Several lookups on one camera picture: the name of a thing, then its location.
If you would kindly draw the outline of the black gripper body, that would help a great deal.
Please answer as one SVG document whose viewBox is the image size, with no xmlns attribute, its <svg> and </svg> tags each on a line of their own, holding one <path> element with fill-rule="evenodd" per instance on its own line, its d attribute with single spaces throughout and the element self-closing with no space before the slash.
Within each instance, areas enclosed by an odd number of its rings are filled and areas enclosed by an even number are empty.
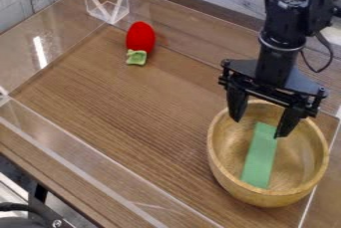
<svg viewBox="0 0 341 228">
<path fill-rule="evenodd" d="M 222 73 L 218 83 L 226 89 L 236 86 L 265 101 L 272 102 L 285 108 L 304 107 L 307 116 L 317 116 L 321 101 L 328 97 L 328 90 L 312 81 L 293 67 L 289 78 L 282 86 L 261 80 L 256 77 L 256 60 L 230 60 L 221 61 Z"/>
</svg>

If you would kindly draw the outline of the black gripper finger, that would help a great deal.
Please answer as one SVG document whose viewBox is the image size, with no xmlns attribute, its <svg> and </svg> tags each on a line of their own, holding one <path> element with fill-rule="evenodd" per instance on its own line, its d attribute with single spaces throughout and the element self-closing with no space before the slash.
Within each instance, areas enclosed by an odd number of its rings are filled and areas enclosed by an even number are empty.
<svg viewBox="0 0 341 228">
<path fill-rule="evenodd" d="M 240 122 L 246 107 L 248 107 L 249 95 L 245 90 L 236 86 L 228 88 L 228 108 L 229 115 L 236 122 Z"/>
<path fill-rule="evenodd" d="M 304 107 L 276 107 L 278 109 L 280 121 L 274 137 L 286 137 L 296 129 L 300 121 L 307 118 L 307 110 Z"/>
</svg>

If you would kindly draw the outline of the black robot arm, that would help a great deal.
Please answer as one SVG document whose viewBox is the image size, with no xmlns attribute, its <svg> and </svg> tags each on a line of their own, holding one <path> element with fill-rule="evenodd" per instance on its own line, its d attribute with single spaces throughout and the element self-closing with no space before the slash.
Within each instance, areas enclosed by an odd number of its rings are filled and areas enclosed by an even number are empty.
<svg viewBox="0 0 341 228">
<path fill-rule="evenodd" d="M 224 60 L 218 83 L 226 89 L 229 115 L 241 120 L 250 97 L 284 107 L 274 135 L 290 135 L 300 121 L 316 116 L 328 91 L 300 71 L 307 39 L 327 39 L 321 31 L 332 25 L 333 0 L 265 0 L 265 24 L 260 31 L 256 60 Z"/>
</svg>

